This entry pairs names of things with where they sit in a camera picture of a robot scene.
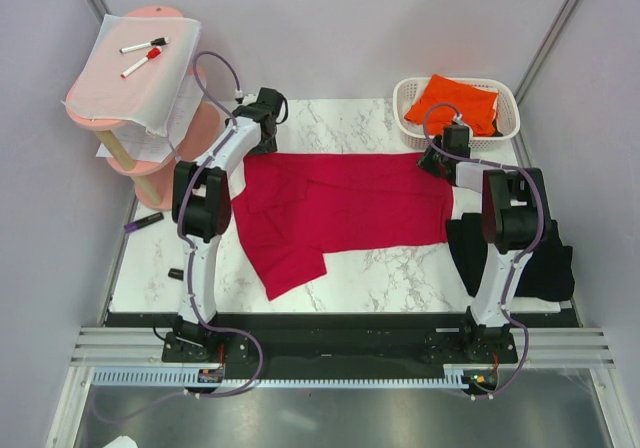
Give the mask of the red t shirt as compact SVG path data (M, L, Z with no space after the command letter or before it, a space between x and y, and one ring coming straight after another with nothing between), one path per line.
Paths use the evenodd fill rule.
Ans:
M327 274L325 255L447 240L452 187L419 154L272 153L244 161L232 201L268 300Z

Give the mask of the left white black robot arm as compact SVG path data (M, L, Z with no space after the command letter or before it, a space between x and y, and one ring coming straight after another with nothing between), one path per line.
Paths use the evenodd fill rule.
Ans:
M179 324L191 330L185 350L208 361L219 350L219 337L204 328L217 314L214 283L222 235L231 221L230 175L248 155L277 150L277 126L288 117L288 102L272 88L238 105L212 145L192 162L176 164L171 214L183 243L186 294L178 312Z

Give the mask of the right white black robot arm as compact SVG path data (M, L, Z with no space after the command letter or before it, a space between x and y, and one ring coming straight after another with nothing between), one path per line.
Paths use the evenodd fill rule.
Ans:
M543 174L471 159L469 129L452 124L429 146L418 166L454 187L481 195L481 230L487 258L470 314L475 327L458 336L458 349L467 360L483 360L494 349L486 330L510 322L509 308L524 267L551 225Z

